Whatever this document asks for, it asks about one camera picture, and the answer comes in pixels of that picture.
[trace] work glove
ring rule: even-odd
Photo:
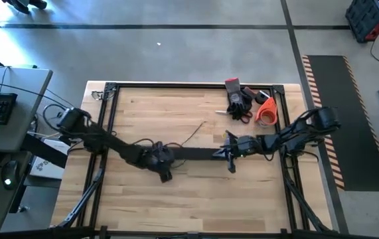
[[[232,119],[240,120],[252,107],[252,97],[241,91],[238,78],[231,78],[225,81],[226,91],[228,92],[229,106],[226,110],[232,115]]]

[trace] wooden table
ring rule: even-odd
[[[102,91],[106,82],[89,81],[82,109],[99,114],[100,101],[91,91]],[[300,85],[284,84],[290,120],[305,111]],[[119,92],[114,131],[126,142],[148,137],[182,143],[205,121],[185,146],[218,148],[226,129],[236,135],[274,133],[252,120],[249,125],[216,114],[228,105],[224,90],[122,88]],[[259,106],[253,104],[252,111]],[[110,103],[107,105],[108,122]],[[51,224],[58,224],[82,196],[90,154],[77,151],[68,157]],[[161,183],[148,170],[128,165],[110,150],[99,204],[96,228],[149,232],[279,233],[289,219],[279,156],[268,162],[261,155],[236,160],[231,174],[225,161],[187,161],[172,170],[173,180]],[[317,160],[299,158],[304,195],[323,223],[332,228]],[[295,202],[297,225],[301,228]],[[92,201],[88,203],[88,225]]]

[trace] concrete floor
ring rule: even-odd
[[[349,0],[286,1],[294,25],[346,25]],[[278,0],[52,0],[46,11],[31,11],[26,16],[0,2],[0,21],[285,24]],[[358,44],[345,30],[300,30],[295,36],[301,54],[348,57],[379,138],[379,63],[369,55],[370,44]],[[379,57],[379,39],[374,52]],[[77,106],[88,80],[221,82],[238,76],[242,82],[300,83],[287,30],[0,29],[0,61],[54,70],[49,89]],[[3,230],[48,226],[55,194],[55,190],[31,189],[24,201],[41,209],[20,219],[10,215]],[[340,192],[339,196],[350,233],[379,236],[379,193]]]

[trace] black mat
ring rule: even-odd
[[[342,124],[325,140],[328,157],[322,155],[337,187],[379,191],[379,142],[347,59],[303,56],[303,64],[314,105],[336,107]]]

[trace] mouse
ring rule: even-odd
[[[19,163],[11,160],[2,167],[1,178],[5,189],[13,190],[18,185]]]

